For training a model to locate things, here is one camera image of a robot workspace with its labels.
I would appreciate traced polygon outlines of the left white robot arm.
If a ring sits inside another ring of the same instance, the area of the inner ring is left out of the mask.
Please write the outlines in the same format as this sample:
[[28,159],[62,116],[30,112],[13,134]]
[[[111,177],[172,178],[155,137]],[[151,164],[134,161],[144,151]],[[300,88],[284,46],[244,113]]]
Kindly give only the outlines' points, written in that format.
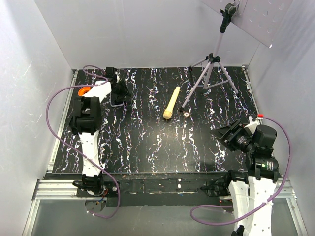
[[73,185],[87,191],[95,197],[105,195],[106,186],[99,165],[98,134],[102,126],[101,103],[110,96],[113,108],[121,107],[130,95],[124,81],[114,67],[106,67],[103,75],[96,75],[93,86],[83,86],[73,100],[73,114],[69,126],[74,135],[78,135],[82,153],[91,160],[83,159],[82,180]]

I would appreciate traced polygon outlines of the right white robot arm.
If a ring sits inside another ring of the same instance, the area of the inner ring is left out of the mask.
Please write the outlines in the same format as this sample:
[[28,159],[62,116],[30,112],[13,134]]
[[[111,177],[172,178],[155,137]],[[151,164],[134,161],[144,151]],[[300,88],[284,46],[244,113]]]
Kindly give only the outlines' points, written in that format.
[[247,173],[230,170],[223,191],[231,195],[235,218],[234,236],[270,236],[272,201],[280,177],[278,161],[272,156],[277,137],[274,128],[257,121],[247,125],[237,120],[210,132],[230,151],[246,155]]

